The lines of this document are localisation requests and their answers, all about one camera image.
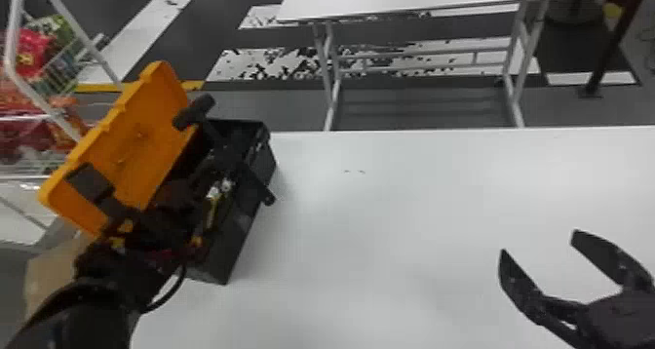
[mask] black pole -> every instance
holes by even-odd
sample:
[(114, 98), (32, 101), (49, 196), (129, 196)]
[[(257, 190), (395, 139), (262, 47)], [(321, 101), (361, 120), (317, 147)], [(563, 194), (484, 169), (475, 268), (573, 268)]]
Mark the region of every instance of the black pole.
[(641, 1), (642, 0), (628, 0), (628, 4), (626, 4), (626, 6), (623, 8), (623, 14), (619, 18), (619, 21), (616, 23), (616, 27), (614, 27), (614, 31), (612, 32), (612, 37), (610, 37), (605, 50), (600, 56), (596, 70), (594, 70), (592, 77), (584, 87), (583, 96), (593, 97), (596, 94), (600, 80), (602, 79), (603, 75), (605, 75), (605, 71), (607, 70), (607, 64), (609, 64), (612, 56), (614, 56), (614, 53), (616, 52), (616, 49), (618, 49), (621, 40), (623, 40), (623, 36), (626, 35), (626, 32), (630, 27), (630, 23), (633, 22), (633, 18), (635, 17), (636, 11), (638, 10)]

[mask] metal table frame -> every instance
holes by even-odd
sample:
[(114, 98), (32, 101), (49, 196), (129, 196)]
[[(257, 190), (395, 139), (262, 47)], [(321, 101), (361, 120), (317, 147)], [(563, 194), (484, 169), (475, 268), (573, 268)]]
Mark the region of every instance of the metal table frame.
[[(532, 17), (529, 23), (526, 23), (528, 18), (528, 8), (531, 11), (532, 6), (536, 8), (536, 14)], [(512, 28), (512, 37), (510, 39), (510, 45), (492, 47), (492, 48), (483, 48), (483, 49), (452, 49), (452, 50), (432, 50), (432, 51), (412, 51), (412, 52), (403, 52), (403, 53), (381, 53), (381, 54), (354, 54), (354, 55), (339, 55), (337, 48), (337, 41), (334, 35), (334, 25), (338, 24), (338, 20), (313, 20), (311, 22), (314, 30), (314, 45), (318, 52), (319, 62), (321, 65), (321, 73), (323, 76), (323, 86), (326, 93), (327, 100), (327, 116), (324, 124), (323, 130), (329, 132), (332, 130), (332, 125), (334, 122), (334, 115), (338, 108), (339, 95), (341, 93), (341, 87), (343, 84), (343, 74), (345, 73), (372, 73), (372, 72), (381, 72), (389, 70), (388, 67), (367, 67), (366, 60), (369, 58), (399, 58), (399, 57), (408, 57), (408, 56), (419, 56), (419, 55), (440, 55), (440, 54), (462, 54), (462, 53), (473, 53), (473, 60), (471, 63), (466, 64), (455, 64), (444, 63), (444, 64), (429, 64), (429, 65), (417, 65), (411, 68), (404, 68), (404, 70), (409, 69), (438, 69), (444, 67), (472, 67), (472, 66), (500, 66), (502, 65), (503, 70), (501, 74), (500, 81), (503, 83), (505, 88), (505, 94), (507, 96), (507, 106), (514, 125), (518, 128), (525, 127), (525, 122), (523, 121), (523, 115), (520, 111), (520, 96), (522, 95), (523, 88), (525, 86), (525, 79), (527, 78), (527, 70), (530, 65), (530, 61), (534, 55), (534, 52), (539, 43), (539, 37), (544, 26), (544, 16), (548, 9), (548, 1), (538, 1), (538, 2), (521, 2), (519, 5), (519, 10), (517, 11), (514, 19), (514, 24)], [(516, 83), (512, 80), (512, 75), (510, 74), (510, 64), (512, 63), (512, 57), (514, 56), (514, 51), (518, 41), (521, 42), (523, 46), (523, 59), (520, 63), (520, 70), (517, 76)], [(478, 54), (483, 52), (499, 52), (507, 50), (507, 56), (505, 60), (499, 62), (478, 62)], [(341, 68), (340, 63), (345, 60), (363, 60), (363, 68), (359, 69), (344, 69)]]

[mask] table leg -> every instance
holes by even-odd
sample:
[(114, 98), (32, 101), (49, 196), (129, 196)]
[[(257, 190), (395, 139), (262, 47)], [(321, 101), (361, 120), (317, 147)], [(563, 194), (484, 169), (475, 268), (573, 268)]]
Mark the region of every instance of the table leg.
[(339, 104), (339, 94), (341, 92), (341, 65), (339, 61), (339, 54), (336, 51), (336, 37), (334, 36), (334, 30), (332, 28), (332, 22), (326, 22), (326, 31), (327, 31), (327, 52), (329, 57), (332, 59), (332, 73), (334, 76), (334, 86), (332, 87), (331, 92), (331, 107), (327, 110), (326, 123), (323, 130), (328, 132), (332, 128), (332, 123), (334, 122), (334, 114), (336, 113), (336, 108)]
[(313, 22), (312, 29), (314, 30), (314, 46), (316, 47), (317, 55), (319, 57), (319, 64), (321, 66), (321, 76), (323, 77), (323, 88), (326, 93), (326, 102), (327, 102), (327, 116), (326, 122), (324, 124), (323, 131), (329, 132), (332, 127), (332, 121), (334, 118), (334, 101), (332, 96), (332, 80), (329, 75), (328, 69), (328, 54), (329, 51), (326, 50), (326, 43), (331, 45), (329, 38), (324, 40), (319, 24)]
[(514, 57), (514, 51), (516, 50), (517, 43), (520, 36), (520, 24), (525, 19), (525, 11), (527, 11), (527, 3), (520, 3), (519, 10), (514, 15), (514, 24), (512, 26), (512, 37), (510, 38), (510, 46), (507, 48), (507, 56), (505, 57), (505, 63), (503, 64), (503, 78), (509, 75), (510, 65), (512, 65), (512, 58)]
[[(503, 66), (503, 82), (505, 84), (507, 93), (507, 104), (514, 119), (514, 123), (518, 128), (525, 127), (523, 115), (520, 111), (520, 96), (522, 95), (523, 88), (525, 87), (527, 70), (529, 69), (530, 62), (532, 61), (532, 56), (537, 49), (541, 31), (544, 28), (544, 17), (546, 16), (546, 11), (548, 10), (548, 1), (539, 3), (539, 9), (536, 17), (534, 18), (534, 21), (532, 22), (532, 29), (529, 33), (527, 32), (527, 28), (523, 22), (523, 19), (525, 18), (525, 12), (527, 10), (526, 6), (527, 3), (521, 3), (521, 8), (517, 13), (514, 29), (512, 31), (511, 48), (508, 50), (508, 56), (506, 57), (505, 65)], [(512, 76), (509, 73), (509, 68), (510, 63), (512, 62), (512, 55), (514, 54), (514, 47), (516, 46), (518, 40), (520, 40), (523, 46), (523, 59), (520, 62), (517, 82), (514, 83), (512, 81)]]

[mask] gray floor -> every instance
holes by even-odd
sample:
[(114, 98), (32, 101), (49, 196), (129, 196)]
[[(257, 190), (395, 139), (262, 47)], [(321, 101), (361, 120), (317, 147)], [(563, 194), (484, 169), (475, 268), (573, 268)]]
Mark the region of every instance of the gray floor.
[[(655, 124), (655, 77), (642, 65), (648, 44), (636, 33), (655, 24), (655, 0), (644, 0), (624, 52), (643, 86), (605, 87), (602, 98), (580, 99), (575, 88), (525, 91), (522, 106), (532, 127)], [(259, 91), (212, 93), (220, 106), (214, 116), (263, 120), (273, 131), (316, 131), (325, 117), (322, 91)], [(84, 102), (111, 102), (115, 95), (84, 95)], [(82, 115), (100, 118), (108, 105), (87, 107)], [(502, 92), (496, 89), (422, 89), (345, 91), (337, 117), (338, 130), (395, 130), (508, 126)], [(22, 317), (22, 277), (26, 255), (0, 251), (0, 345)]]

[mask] yellow floor line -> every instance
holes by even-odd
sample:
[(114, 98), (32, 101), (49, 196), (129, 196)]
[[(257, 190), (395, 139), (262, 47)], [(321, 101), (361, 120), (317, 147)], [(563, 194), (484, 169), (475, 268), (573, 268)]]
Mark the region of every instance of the yellow floor line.
[[(125, 86), (129, 86), (132, 82), (123, 83)], [(205, 81), (180, 81), (182, 88), (185, 91), (198, 91), (200, 90)], [(96, 92), (120, 92), (118, 88), (111, 83), (103, 84), (85, 84), (81, 83), (75, 88), (75, 92), (78, 94), (91, 94)]]

